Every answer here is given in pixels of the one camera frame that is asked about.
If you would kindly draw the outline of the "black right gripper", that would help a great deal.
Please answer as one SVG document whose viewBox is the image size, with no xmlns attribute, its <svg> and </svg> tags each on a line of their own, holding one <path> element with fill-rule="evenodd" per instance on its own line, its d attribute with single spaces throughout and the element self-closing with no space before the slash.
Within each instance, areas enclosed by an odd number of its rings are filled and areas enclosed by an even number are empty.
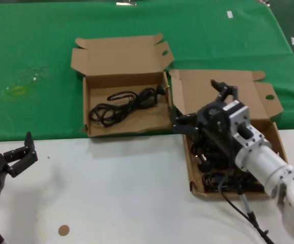
<svg viewBox="0 0 294 244">
<path fill-rule="evenodd" d="M 225 159 L 227 163 L 233 163 L 239 143 L 233 138 L 232 130 L 237 125 L 231 118 L 239 110 L 238 88 L 214 79 L 211 86 L 219 92 L 215 102 L 205 105 L 197 114 L 172 113 L 172 129 L 182 135 L 200 134 L 196 143 L 197 152 L 205 155 L 207 160 L 219 162 Z M 229 104 L 224 103 L 228 96 L 234 100 Z"/>
</svg>

